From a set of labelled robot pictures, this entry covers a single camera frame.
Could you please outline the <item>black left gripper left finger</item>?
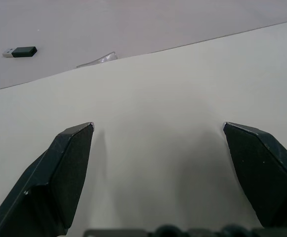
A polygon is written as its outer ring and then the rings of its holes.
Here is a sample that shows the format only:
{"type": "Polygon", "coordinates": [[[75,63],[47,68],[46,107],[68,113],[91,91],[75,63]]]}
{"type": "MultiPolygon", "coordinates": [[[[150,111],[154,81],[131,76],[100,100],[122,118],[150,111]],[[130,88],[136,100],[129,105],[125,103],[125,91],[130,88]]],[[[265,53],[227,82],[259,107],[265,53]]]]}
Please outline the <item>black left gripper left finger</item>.
{"type": "Polygon", "coordinates": [[[94,124],[59,133],[0,205],[0,237],[67,234],[85,182],[94,124]]]}

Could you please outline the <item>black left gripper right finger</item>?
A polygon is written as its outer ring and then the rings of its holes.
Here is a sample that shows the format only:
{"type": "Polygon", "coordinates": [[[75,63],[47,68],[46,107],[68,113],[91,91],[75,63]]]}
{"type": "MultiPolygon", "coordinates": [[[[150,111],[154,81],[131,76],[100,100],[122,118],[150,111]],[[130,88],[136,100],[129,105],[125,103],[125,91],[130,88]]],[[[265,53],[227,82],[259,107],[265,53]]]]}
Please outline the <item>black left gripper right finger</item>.
{"type": "Polygon", "coordinates": [[[287,149],[270,133],[223,126],[241,188],[264,227],[287,227],[287,149]]]}

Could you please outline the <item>clear plastic wrapper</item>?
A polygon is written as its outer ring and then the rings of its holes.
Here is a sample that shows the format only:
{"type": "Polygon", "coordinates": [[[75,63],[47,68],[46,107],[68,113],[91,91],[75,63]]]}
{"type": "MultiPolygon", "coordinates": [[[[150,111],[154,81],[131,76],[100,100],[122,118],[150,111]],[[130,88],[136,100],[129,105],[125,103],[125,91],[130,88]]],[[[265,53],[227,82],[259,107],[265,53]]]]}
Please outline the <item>clear plastic wrapper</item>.
{"type": "Polygon", "coordinates": [[[109,62],[109,61],[114,61],[117,59],[118,59],[118,57],[117,57],[116,53],[111,52],[107,55],[102,56],[99,59],[92,61],[92,62],[78,65],[78,66],[76,66],[76,68],[78,69],[78,68],[82,68],[82,67],[93,66],[93,65],[97,65],[97,64],[101,64],[101,63],[105,63],[105,62],[109,62]]]}

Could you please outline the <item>black USB dongle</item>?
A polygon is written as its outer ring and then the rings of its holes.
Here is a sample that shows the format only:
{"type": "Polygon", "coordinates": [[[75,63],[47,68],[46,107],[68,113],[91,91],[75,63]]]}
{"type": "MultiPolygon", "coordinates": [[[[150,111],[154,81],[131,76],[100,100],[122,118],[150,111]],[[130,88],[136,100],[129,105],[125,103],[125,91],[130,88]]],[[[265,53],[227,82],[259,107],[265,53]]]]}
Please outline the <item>black USB dongle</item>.
{"type": "Polygon", "coordinates": [[[5,58],[23,58],[32,57],[37,53],[35,46],[8,48],[2,53],[5,58]]]}

